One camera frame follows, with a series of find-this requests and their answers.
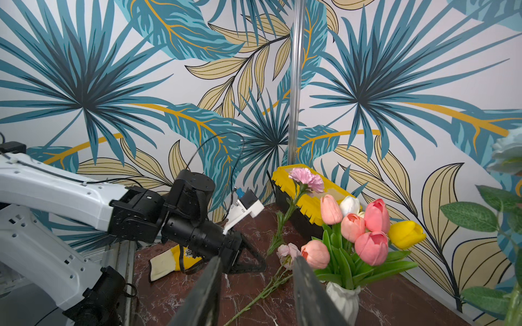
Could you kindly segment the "pink carnation flower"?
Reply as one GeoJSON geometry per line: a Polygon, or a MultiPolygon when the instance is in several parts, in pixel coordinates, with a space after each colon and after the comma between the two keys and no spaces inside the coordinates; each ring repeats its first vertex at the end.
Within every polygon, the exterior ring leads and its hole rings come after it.
{"type": "Polygon", "coordinates": [[[298,208],[298,202],[304,195],[321,194],[324,192],[324,181],[319,175],[311,172],[309,168],[295,167],[287,173],[288,179],[292,182],[292,189],[295,197],[287,200],[288,209],[285,213],[278,211],[277,229],[271,239],[266,256],[273,254],[281,245],[284,244],[283,230],[285,224],[291,218],[292,214],[298,208]]]}

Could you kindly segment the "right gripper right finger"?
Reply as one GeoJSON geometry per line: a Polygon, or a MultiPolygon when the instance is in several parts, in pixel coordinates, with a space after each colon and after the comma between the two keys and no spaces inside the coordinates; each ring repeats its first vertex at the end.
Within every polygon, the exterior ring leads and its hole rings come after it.
{"type": "Polygon", "coordinates": [[[294,259],[292,270],[298,325],[348,325],[303,257],[294,259]]]}

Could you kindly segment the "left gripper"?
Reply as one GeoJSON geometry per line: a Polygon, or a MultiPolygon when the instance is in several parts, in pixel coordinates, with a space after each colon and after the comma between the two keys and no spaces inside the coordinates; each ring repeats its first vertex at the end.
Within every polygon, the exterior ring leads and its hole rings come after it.
{"type": "Polygon", "coordinates": [[[235,230],[226,235],[221,232],[208,234],[203,249],[204,261],[219,257],[226,274],[262,273],[267,268],[263,255],[246,236],[235,230]]]}

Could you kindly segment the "light pink peony bunch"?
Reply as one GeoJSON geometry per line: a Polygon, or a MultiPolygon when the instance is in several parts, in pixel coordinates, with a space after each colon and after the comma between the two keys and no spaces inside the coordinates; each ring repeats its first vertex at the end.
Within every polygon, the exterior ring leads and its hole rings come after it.
{"type": "Polygon", "coordinates": [[[277,256],[279,258],[280,267],[275,275],[270,279],[268,285],[255,297],[246,307],[239,311],[225,325],[232,325],[242,314],[249,311],[259,301],[268,298],[281,285],[287,283],[293,276],[292,265],[294,260],[301,255],[300,249],[293,243],[282,244],[277,248],[277,256]]]}

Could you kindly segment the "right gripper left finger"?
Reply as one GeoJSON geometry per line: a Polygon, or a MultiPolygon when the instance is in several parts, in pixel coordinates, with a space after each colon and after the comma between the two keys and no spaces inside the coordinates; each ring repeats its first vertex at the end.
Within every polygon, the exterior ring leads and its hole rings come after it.
{"type": "Polygon", "coordinates": [[[216,326],[220,316],[222,274],[221,259],[212,258],[168,326],[216,326]]]}

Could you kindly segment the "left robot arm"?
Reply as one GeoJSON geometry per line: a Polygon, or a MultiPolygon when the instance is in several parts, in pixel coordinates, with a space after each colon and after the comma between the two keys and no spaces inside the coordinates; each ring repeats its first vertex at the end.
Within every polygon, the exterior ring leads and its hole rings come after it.
{"type": "Polygon", "coordinates": [[[19,142],[1,145],[1,262],[37,285],[75,325],[122,325],[125,299],[137,289],[113,263],[82,255],[55,229],[56,215],[85,250],[115,241],[177,243],[209,263],[205,285],[189,299],[180,325],[215,325],[222,274],[264,272],[266,261],[234,225],[257,216],[263,205],[246,192],[232,205],[225,226],[207,207],[216,186],[206,175],[183,170],[160,195],[135,184],[123,186],[81,177],[33,159],[19,142]]]}

